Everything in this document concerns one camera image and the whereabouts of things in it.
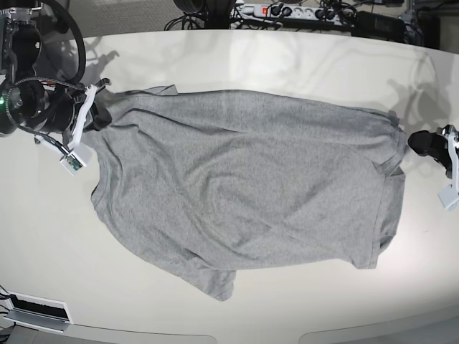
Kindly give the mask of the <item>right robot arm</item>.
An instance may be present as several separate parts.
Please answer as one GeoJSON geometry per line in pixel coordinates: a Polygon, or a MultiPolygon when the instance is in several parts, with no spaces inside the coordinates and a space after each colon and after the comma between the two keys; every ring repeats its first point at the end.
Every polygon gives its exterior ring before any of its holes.
{"type": "Polygon", "coordinates": [[[62,134],[68,142],[77,133],[99,131],[112,118],[97,101],[88,101],[89,88],[82,82],[86,48],[77,22],[58,1],[1,2],[1,136],[16,130],[47,139],[62,134]],[[65,74],[47,56],[45,39],[71,33],[76,44],[74,72],[65,74]]]}

